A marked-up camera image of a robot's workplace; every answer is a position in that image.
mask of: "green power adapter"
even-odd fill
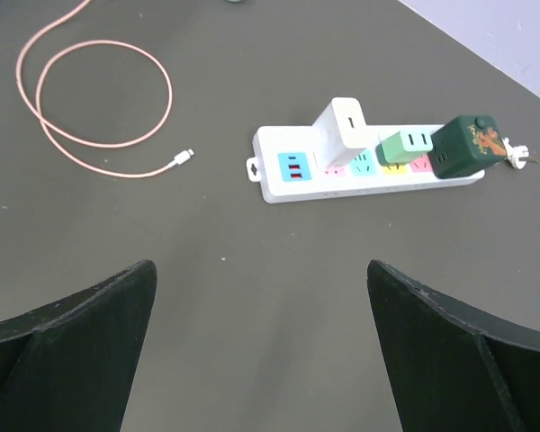
[[[380,144],[388,164],[409,164],[432,150],[432,138],[427,131],[404,129]]]
[[[494,119],[489,115],[460,115],[432,134],[428,156],[438,178],[466,177],[507,157]]]

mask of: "electrical outlet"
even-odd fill
[[[376,164],[370,150],[365,150],[352,159],[350,171],[354,176],[374,176],[376,174]]]
[[[430,158],[428,155],[419,157],[418,159],[410,162],[410,169],[413,173],[431,173],[432,164],[430,163]]]
[[[325,171],[322,171],[322,174],[325,177],[333,178],[333,177],[346,177],[346,170],[342,168],[331,168],[327,169]]]
[[[450,159],[450,156],[448,155],[448,152],[447,151],[441,151],[441,152],[437,152],[435,151],[434,152],[436,156],[436,164],[439,165],[439,164],[442,164],[444,162],[446,162],[447,160]]]
[[[305,153],[279,153],[278,161],[285,182],[306,182],[312,179]]]
[[[408,170],[406,169],[405,165],[401,164],[392,164],[388,166],[382,167],[382,172],[389,175],[389,176],[395,176],[399,174],[407,174]]]

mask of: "teal outlet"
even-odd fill
[[[350,162],[350,171],[354,176],[374,176],[376,164],[370,150],[364,150]]]
[[[384,159],[389,164],[409,164],[427,154],[432,148],[428,130],[404,129],[385,139],[380,144]]]
[[[305,153],[278,153],[278,163],[285,182],[304,182],[312,179]]]

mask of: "white wall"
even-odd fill
[[[540,97],[540,0],[400,0]]]

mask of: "charging cable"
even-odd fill
[[[62,16],[61,18],[57,19],[54,22],[51,22],[46,27],[39,30],[36,34],[34,34],[24,45],[22,50],[20,51],[20,54],[18,56],[18,59],[16,60],[16,84],[18,85],[18,91],[20,92],[20,96],[26,103],[26,106],[28,106],[28,109],[36,116],[38,121],[40,122],[40,126],[44,130],[44,133],[48,137],[48,139],[56,146],[60,152],[69,158],[70,160],[74,161],[75,163],[79,164],[81,167],[84,167],[86,169],[89,169],[90,171],[94,171],[99,174],[104,174],[106,176],[112,176],[112,177],[119,177],[119,178],[146,178],[146,177],[152,177],[157,176],[158,174],[162,174],[169,170],[170,168],[176,167],[178,165],[182,165],[184,162],[186,162],[188,159],[190,159],[194,152],[191,149],[184,150],[178,155],[174,157],[174,159],[170,162],[168,162],[166,165],[162,166],[159,169],[155,169],[154,171],[148,171],[147,173],[141,173],[141,174],[128,174],[128,173],[121,173],[116,171],[109,171],[106,169],[101,169],[97,166],[92,166],[85,161],[79,159],[78,157],[72,155],[69,151],[67,151],[62,145],[54,139],[52,136],[51,131],[55,131],[59,135],[72,140],[78,144],[82,144],[88,147],[94,147],[99,149],[123,149],[125,147],[134,146],[136,144],[141,143],[144,140],[147,140],[151,136],[153,136],[156,132],[162,128],[164,123],[166,122],[168,115],[170,114],[170,111],[172,110],[172,99],[173,99],[173,92],[172,92],[172,83],[170,81],[170,76],[168,76],[168,73],[164,66],[151,54],[146,52],[144,49],[138,48],[134,45],[130,45],[126,42],[120,42],[118,40],[87,40],[84,42],[79,42],[75,45],[72,45],[66,49],[63,49],[58,54],[55,54],[48,62],[46,63],[46,66],[44,66],[44,69],[40,73],[40,77],[38,78],[38,84],[36,85],[36,94],[34,96],[35,103],[32,103],[28,95],[26,94],[26,91],[23,86],[22,81],[22,72],[23,72],[23,64],[26,59],[26,56],[28,55],[28,51],[32,48],[32,46],[38,41],[39,38],[44,36],[49,31],[53,30],[54,28],[58,27],[59,25],[65,23],[66,21],[72,19],[74,16],[76,16],[80,11],[82,11],[85,7],[87,7],[92,0],[84,0],[81,4],[79,4],[76,8],[74,8],[72,11],[68,12],[66,15]],[[164,115],[160,119],[160,121],[157,123],[156,126],[154,126],[153,129],[142,135],[141,137],[138,137],[136,139],[131,139],[130,141],[125,142],[119,142],[114,144],[109,143],[102,143],[102,142],[93,142],[86,139],[81,139],[79,137],[76,137],[65,130],[62,130],[60,127],[53,124],[51,121],[44,118],[42,115],[42,109],[41,109],[41,92],[42,88],[44,86],[44,81],[46,80],[46,76],[48,75],[48,72],[50,71],[50,68],[56,63],[58,60],[60,60],[62,57],[66,56],[72,51],[80,50],[85,47],[91,47],[94,45],[113,45],[117,47],[123,47],[128,50],[134,50],[141,54],[142,56],[146,57],[150,61],[152,61],[158,69],[160,69],[160,72],[164,75],[164,79],[166,80],[166,86],[167,86],[167,93],[168,93],[168,101],[166,103],[166,110],[164,112]]]

